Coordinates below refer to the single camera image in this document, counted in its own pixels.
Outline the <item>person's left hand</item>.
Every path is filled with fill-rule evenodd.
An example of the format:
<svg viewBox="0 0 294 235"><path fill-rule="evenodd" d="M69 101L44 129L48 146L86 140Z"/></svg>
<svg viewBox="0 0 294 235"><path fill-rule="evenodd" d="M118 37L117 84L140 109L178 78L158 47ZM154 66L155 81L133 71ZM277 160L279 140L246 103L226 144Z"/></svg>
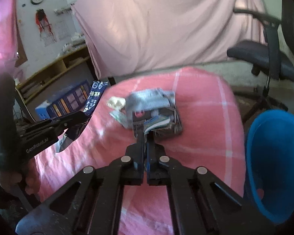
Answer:
<svg viewBox="0 0 294 235"><path fill-rule="evenodd" d="M28 195L36 194L41 187L40 174L36 167L35 158L28 162L28 172L25 178L25 191ZM21 174L15 171L0 171L0 186L6 192L11 192L11 188L22 181Z"/></svg>

